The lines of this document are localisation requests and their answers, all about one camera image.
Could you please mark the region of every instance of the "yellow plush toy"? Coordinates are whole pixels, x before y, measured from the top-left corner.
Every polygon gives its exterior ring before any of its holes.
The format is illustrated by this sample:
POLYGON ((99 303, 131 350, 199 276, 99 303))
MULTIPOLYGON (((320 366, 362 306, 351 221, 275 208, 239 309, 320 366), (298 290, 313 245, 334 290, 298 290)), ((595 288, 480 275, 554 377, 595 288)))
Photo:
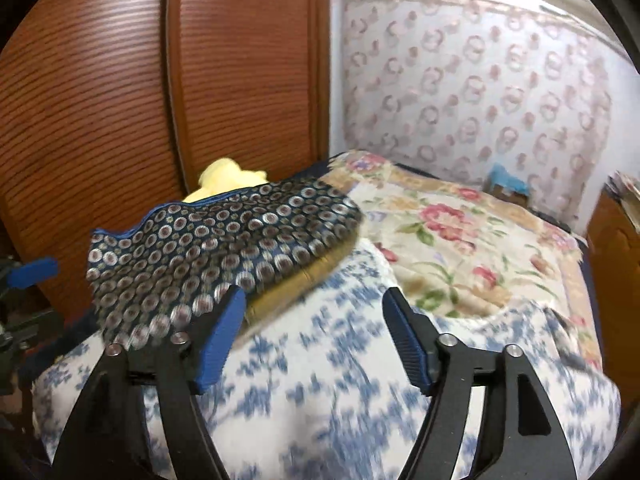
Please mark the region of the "yellow plush toy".
POLYGON ((234 160, 219 158, 209 164, 200 175, 200 189, 191 193, 183 202, 197 202, 209 196, 243 187, 260 186, 267 182, 265 171, 245 171, 234 160))

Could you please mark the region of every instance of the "brown wooden furniture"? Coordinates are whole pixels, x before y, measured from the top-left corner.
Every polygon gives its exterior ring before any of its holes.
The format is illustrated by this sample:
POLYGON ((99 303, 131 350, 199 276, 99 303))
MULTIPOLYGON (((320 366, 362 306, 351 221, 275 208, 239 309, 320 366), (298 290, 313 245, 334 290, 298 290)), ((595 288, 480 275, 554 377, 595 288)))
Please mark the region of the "brown wooden furniture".
POLYGON ((602 339, 604 371, 622 405, 640 397, 640 235, 603 191, 587 231, 602 339))
POLYGON ((221 156, 319 160, 318 0, 39 0, 0 55, 0 217, 73 318, 94 228, 180 200, 221 156))

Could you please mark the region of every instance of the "floral blanket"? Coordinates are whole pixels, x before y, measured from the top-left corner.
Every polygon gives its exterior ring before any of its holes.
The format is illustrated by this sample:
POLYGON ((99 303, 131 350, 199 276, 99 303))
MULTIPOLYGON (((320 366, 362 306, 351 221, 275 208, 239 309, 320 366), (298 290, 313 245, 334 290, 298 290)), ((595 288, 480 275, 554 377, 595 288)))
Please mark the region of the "floral blanket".
MULTIPOLYGON (((322 285, 232 350, 222 378, 198 398, 232 479, 398 478, 429 399, 409 384, 384 323, 382 294, 396 285, 382 254, 361 239, 322 285)), ((613 446, 620 396, 576 354, 562 319, 524 300, 484 319, 431 319, 475 348, 520 345, 558 415, 578 480, 593 473, 613 446)), ((99 334, 89 337, 34 385, 34 417, 51 459, 103 349, 99 334)), ((482 390, 473 388, 454 480, 474 457, 482 390)), ((155 388, 145 387, 144 403, 154 471, 175 478, 155 388)))
POLYGON ((571 320, 583 357, 600 369, 576 240, 520 206, 420 176, 385 158, 346 152, 322 177, 366 213, 361 234, 392 264, 411 304, 438 316, 495 314, 511 298, 571 320))

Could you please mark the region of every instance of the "curtain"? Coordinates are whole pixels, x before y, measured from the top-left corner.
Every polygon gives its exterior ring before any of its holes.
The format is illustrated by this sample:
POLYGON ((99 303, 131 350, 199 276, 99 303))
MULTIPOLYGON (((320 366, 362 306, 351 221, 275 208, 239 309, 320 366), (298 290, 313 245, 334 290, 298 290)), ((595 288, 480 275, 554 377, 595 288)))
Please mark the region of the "curtain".
POLYGON ((495 163, 572 224, 609 133, 599 38, 486 0, 345 0, 345 137, 481 186, 495 163))

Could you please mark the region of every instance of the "patterned pillow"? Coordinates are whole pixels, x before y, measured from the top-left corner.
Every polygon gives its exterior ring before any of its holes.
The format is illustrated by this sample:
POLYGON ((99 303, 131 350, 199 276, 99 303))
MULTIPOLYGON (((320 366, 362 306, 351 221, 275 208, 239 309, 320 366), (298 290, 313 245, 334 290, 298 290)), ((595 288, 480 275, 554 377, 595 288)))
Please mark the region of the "patterned pillow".
POLYGON ((97 230, 87 279, 105 343, 142 348, 210 312, 233 283, 246 326, 322 282, 351 252, 358 207, 315 179, 290 179, 153 209, 124 233, 97 230))

